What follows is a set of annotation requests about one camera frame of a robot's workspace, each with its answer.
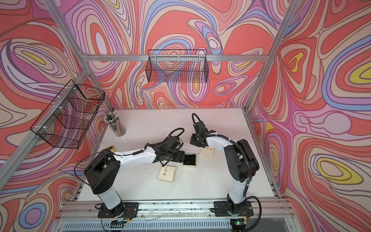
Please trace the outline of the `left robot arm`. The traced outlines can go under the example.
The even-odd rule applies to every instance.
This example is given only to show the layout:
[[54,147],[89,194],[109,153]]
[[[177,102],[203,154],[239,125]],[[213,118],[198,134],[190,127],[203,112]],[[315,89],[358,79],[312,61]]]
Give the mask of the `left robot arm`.
[[84,169],[84,175],[93,192],[101,200],[99,218],[121,218],[127,210],[134,217],[132,209],[125,206],[114,188],[114,181],[120,170],[148,163],[183,163],[185,152],[181,150],[183,141],[179,136],[167,136],[162,142],[147,143],[144,148],[128,152],[101,151]]

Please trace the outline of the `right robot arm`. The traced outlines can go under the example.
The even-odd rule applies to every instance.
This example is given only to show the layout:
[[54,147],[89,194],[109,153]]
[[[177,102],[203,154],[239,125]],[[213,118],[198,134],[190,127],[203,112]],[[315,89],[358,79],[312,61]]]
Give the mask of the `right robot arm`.
[[228,170],[233,178],[232,186],[225,201],[215,201],[211,209],[217,217],[246,217],[254,215],[251,199],[261,203],[256,196],[247,196],[252,178],[260,169],[254,152],[245,140],[234,141],[214,130],[208,130],[202,121],[194,122],[195,133],[190,144],[200,148],[212,147],[224,153]]

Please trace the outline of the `yellow calculator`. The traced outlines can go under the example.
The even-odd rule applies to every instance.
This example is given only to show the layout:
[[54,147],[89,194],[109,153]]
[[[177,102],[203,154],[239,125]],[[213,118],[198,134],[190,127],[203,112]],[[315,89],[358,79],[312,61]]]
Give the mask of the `yellow calculator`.
[[115,153],[116,149],[115,149],[115,146],[110,146],[108,148],[105,148],[103,150],[101,150],[101,152],[108,152],[108,153]]

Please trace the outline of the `metal pen cup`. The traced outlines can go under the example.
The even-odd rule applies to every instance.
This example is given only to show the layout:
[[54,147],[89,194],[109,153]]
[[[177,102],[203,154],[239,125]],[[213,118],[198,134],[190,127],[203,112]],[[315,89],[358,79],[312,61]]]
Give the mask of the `metal pen cup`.
[[109,112],[104,116],[103,119],[117,137],[121,137],[126,134],[126,128],[121,124],[119,116],[116,112]]

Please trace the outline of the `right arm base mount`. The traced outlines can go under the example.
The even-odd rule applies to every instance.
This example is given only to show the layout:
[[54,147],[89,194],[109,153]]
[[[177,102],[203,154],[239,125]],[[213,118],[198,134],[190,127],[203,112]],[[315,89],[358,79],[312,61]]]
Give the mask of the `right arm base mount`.
[[254,215],[251,202],[245,200],[234,204],[229,201],[215,201],[214,207],[210,209],[217,217],[252,217]]

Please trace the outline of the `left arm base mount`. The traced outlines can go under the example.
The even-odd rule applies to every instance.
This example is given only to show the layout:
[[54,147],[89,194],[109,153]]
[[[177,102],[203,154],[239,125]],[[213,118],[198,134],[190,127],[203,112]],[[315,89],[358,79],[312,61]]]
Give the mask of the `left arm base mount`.
[[126,218],[132,219],[137,217],[139,203],[122,202],[113,209],[108,209],[104,203],[95,205],[99,211],[98,218]]

